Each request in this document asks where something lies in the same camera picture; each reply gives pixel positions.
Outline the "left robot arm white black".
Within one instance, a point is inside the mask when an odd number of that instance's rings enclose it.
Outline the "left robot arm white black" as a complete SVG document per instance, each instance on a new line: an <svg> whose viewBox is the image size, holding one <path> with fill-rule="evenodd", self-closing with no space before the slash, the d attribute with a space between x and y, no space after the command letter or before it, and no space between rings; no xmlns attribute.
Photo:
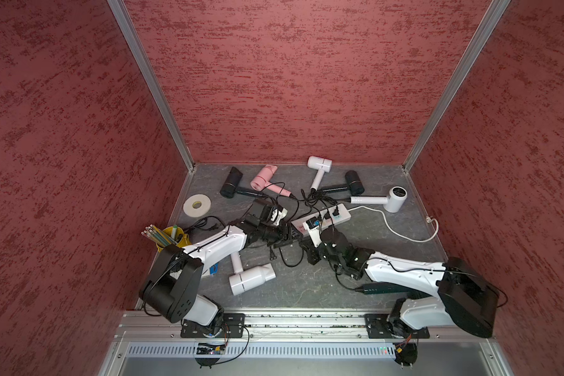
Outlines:
<svg viewBox="0 0 564 376"><path fill-rule="evenodd" d="M276 244L290 240L292 230L285 221L287 215L288 210L281 205L256 199L240 219L219 233L195 244L163 247L139 290L139 299L173 324L190 321L204 328L221 327L223 308L198 294L201 279L227 257L234 268L230 276L234 295L275 279L270 263L244 269L240 252L255 241Z"/></svg>

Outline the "dark green hair dryer back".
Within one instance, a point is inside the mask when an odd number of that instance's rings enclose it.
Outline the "dark green hair dryer back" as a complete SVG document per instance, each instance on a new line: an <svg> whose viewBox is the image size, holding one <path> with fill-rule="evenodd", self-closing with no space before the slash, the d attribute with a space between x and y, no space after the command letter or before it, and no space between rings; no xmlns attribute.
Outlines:
<svg viewBox="0 0 564 376"><path fill-rule="evenodd" d="M354 170L349 170L348 172L346 172L344 184L325 186L317 190L317 192L321 194L335 194L345 191L350 192L350 195L354 197L360 196L365 192L361 178Z"/></svg>

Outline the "white hair dryer front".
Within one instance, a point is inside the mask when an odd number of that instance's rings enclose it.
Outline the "white hair dryer front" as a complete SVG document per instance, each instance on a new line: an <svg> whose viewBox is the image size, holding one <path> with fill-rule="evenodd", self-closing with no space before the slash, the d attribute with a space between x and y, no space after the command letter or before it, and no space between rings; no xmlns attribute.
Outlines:
<svg viewBox="0 0 564 376"><path fill-rule="evenodd" d="M230 255L233 274L229 277L230 288L233 295L240 295L276 278L273 266L269 263L244 270L238 252Z"/></svg>

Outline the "white power strip coloured sockets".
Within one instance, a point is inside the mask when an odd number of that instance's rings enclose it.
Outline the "white power strip coloured sockets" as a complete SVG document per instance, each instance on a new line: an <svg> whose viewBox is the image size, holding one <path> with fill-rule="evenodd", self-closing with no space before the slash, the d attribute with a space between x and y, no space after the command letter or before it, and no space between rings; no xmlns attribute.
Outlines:
<svg viewBox="0 0 564 376"><path fill-rule="evenodd" d="M316 227L325 230L332 225L343 224L351 219L351 214L343 204L333 205L319 212L293 220L291 224L302 235L307 236L309 230Z"/></svg>

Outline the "white round hair dryer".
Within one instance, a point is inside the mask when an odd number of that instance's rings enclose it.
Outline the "white round hair dryer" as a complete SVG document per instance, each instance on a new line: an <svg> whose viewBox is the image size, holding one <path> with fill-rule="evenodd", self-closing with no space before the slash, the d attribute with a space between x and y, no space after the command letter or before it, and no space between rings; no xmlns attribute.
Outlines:
<svg viewBox="0 0 564 376"><path fill-rule="evenodd" d="M382 205L385 211L397 213L407 200L407 191L402 186L390 189L385 197L359 196L351 197L349 203L352 205Z"/></svg>

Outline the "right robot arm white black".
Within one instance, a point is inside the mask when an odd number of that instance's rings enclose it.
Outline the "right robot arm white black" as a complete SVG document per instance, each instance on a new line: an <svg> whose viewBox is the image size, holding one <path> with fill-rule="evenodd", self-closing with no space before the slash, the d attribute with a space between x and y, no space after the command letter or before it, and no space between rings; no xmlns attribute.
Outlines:
<svg viewBox="0 0 564 376"><path fill-rule="evenodd" d="M431 327L454 326L479 338L494 332L500 291L464 260L424 263L396 258L349 243L346 236L327 228L299 243L310 264L326 261L336 276L370 283L355 290L365 295L414 291L416 298L400 298L382 324L390 338L421 338Z"/></svg>

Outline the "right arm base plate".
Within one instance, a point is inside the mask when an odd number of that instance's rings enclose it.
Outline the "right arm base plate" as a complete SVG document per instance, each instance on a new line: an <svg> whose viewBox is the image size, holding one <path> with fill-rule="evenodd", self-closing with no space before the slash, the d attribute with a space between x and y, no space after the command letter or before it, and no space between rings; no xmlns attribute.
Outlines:
<svg viewBox="0 0 564 376"><path fill-rule="evenodd" d="M397 316L388 314L365 314L365 327L368 332L369 339L395 339L405 340L412 339L428 339L430 338L429 330L424 327L422 329L413 329L404 324Z"/></svg>

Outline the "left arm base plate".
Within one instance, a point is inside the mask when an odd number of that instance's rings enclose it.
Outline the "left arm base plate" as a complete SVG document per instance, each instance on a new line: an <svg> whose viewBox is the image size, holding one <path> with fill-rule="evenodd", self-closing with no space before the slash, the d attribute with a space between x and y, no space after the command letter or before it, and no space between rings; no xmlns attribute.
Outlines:
<svg viewBox="0 0 564 376"><path fill-rule="evenodd" d="M202 326L194 321L184 320L180 332L181 338L230 339L244 335L244 313L217 314L211 324Z"/></svg>

